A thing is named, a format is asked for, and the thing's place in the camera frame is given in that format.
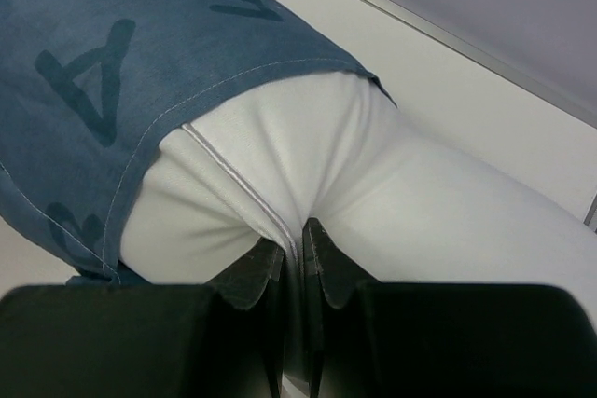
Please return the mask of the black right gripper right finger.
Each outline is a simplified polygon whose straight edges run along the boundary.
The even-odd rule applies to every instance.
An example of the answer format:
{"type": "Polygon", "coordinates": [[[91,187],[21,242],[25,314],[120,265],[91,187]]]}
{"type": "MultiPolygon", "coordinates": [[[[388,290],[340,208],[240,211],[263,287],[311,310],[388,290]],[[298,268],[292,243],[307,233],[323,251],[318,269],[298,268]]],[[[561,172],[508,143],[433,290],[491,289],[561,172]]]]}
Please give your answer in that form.
{"type": "Polygon", "coordinates": [[[596,334],[563,289],[381,282],[303,230],[312,397],[592,397],[596,334]]]}

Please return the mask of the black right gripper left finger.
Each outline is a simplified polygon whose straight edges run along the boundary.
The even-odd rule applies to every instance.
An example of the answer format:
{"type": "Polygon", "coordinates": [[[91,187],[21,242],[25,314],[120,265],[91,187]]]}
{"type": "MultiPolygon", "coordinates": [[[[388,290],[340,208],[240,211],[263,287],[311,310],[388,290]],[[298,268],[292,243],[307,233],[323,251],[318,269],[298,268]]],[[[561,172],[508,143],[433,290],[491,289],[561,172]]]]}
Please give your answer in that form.
{"type": "Polygon", "coordinates": [[[204,285],[24,286],[1,301],[5,397],[277,397],[285,255],[204,285]]]}

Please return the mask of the white pillow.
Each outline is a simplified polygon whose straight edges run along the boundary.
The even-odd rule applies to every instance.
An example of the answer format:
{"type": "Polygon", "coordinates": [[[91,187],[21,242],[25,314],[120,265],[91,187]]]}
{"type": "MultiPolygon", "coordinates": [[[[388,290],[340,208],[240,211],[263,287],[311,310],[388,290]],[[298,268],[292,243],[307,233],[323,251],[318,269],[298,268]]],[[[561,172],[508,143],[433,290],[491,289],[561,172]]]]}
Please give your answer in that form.
{"type": "Polygon", "coordinates": [[[251,89],[170,132],[120,257],[148,281],[208,281],[260,238],[296,261],[311,218],[383,281],[596,290],[596,237],[575,217],[343,73],[251,89]]]}

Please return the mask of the blue letter print pillowcase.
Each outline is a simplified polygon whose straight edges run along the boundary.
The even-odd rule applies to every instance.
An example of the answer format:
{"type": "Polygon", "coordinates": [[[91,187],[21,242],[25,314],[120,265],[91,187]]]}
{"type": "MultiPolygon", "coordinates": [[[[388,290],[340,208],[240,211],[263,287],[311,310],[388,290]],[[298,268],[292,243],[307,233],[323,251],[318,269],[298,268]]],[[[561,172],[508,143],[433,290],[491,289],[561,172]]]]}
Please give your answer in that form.
{"type": "Polygon", "coordinates": [[[386,96],[276,0],[1,0],[1,214],[83,276],[143,278],[120,245],[160,141],[251,89],[330,73],[386,96]]]}

